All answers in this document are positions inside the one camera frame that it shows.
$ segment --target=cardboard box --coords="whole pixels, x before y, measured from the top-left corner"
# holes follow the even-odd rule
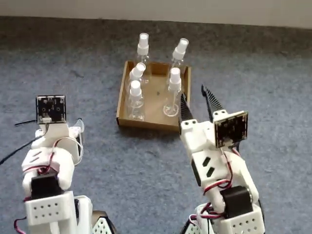
[[[166,78],[168,77],[169,64],[153,62],[151,64],[152,77],[148,86],[143,89],[145,103],[144,121],[128,119],[126,116],[126,89],[125,81],[133,69],[134,63],[127,61],[124,66],[122,82],[117,107],[117,124],[119,126],[138,127],[165,131],[179,131],[178,116],[167,117],[162,109],[166,99]],[[190,105],[191,95],[191,68],[186,67],[182,78],[182,91],[187,96]]]

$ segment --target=white connector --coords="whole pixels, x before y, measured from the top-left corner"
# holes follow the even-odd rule
[[[58,222],[73,218],[73,192],[25,202],[29,226]]]
[[[262,219],[262,211],[255,204],[253,204],[252,212],[221,220],[218,226],[218,233],[264,234],[264,232],[265,227]]]

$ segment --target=red wire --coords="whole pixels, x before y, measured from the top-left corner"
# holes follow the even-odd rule
[[[18,227],[18,221],[20,221],[20,220],[25,220],[26,219],[26,217],[24,217],[24,218],[18,218],[18,219],[16,219],[16,220],[14,220],[14,229],[15,229],[15,231],[17,232],[17,233],[19,233],[19,234],[26,234],[25,232],[23,232],[21,229],[19,229],[19,227]]]
[[[228,168],[229,168],[229,171],[230,171],[230,174],[231,174],[231,178],[230,178],[230,183],[228,183],[226,186],[219,186],[219,188],[221,189],[228,189],[232,186],[232,180],[233,180],[233,170],[232,170],[232,166],[229,162],[229,159],[228,157],[226,156],[225,152],[223,152],[225,158],[226,158],[226,162],[227,162],[227,165],[228,165]]]

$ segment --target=white spray nozzle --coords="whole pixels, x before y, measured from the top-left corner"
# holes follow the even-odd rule
[[[189,45],[189,41],[185,38],[181,38],[172,56],[177,60],[182,60],[185,55],[185,51],[188,45]]]
[[[147,33],[140,34],[140,39],[137,45],[137,53],[139,55],[148,55],[148,49],[149,49],[148,38],[149,38],[149,35]]]
[[[180,69],[177,67],[170,70],[170,83],[178,84],[181,82]]]
[[[142,77],[146,66],[143,62],[139,62],[130,72],[130,80],[138,80]]]
[[[171,68],[170,70],[169,88],[173,91],[181,90],[180,69],[177,67]]]
[[[130,88],[131,96],[137,97],[142,94],[141,90],[141,83],[138,80],[131,81],[131,88]]]

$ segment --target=cable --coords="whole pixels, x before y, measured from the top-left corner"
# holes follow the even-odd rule
[[[36,137],[35,139],[29,141],[28,143],[22,145],[21,147],[19,147],[18,149],[16,149],[15,151],[13,151],[12,153],[10,153],[9,155],[7,155],[6,157],[4,157],[1,161],[0,161],[0,165],[2,165],[6,160],[8,160],[10,157],[12,157],[14,154],[16,154],[18,151],[22,150],[23,148],[27,147],[28,145],[30,145],[31,143],[33,143],[34,141],[44,137],[46,135],[46,133],[48,132],[49,129],[49,124],[46,124],[45,127],[45,133],[41,136]]]
[[[37,121],[36,119],[28,120],[28,121],[16,123],[16,124],[14,124],[14,126],[20,126],[20,125],[23,125],[23,124],[26,124],[26,123],[33,123],[33,122],[36,122],[36,121]]]
[[[230,182],[229,182],[227,185],[225,185],[225,186],[219,185],[219,188],[221,188],[221,189],[227,189],[227,188],[230,188],[230,187],[232,186],[233,170],[232,170],[232,166],[231,166],[231,164],[230,164],[230,162],[229,162],[229,159],[228,159],[228,157],[226,156],[225,152],[224,152],[222,149],[220,149],[220,150],[221,150],[221,152],[222,152],[222,155],[223,155],[223,156],[225,157],[225,159],[226,159],[226,163],[227,163],[227,165],[228,165],[228,169],[229,169],[229,171],[230,171],[231,178],[230,178]]]
[[[23,232],[19,227],[18,227],[18,221],[21,221],[21,220],[25,220],[27,217],[24,217],[24,218],[18,218],[18,219],[15,219],[14,220],[14,230],[19,233],[19,234],[26,234],[25,232]]]
[[[23,200],[23,202],[26,202],[26,201],[28,201],[28,200],[30,200],[30,197],[25,197],[24,198],[24,200]],[[18,219],[15,219],[14,220],[14,230],[17,232],[17,233],[19,233],[19,234],[26,234],[24,231],[22,231],[21,229],[19,229],[19,227],[18,227],[18,221],[21,221],[21,220],[25,220],[25,219],[27,219],[27,217],[24,217],[24,218],[18,218]]]

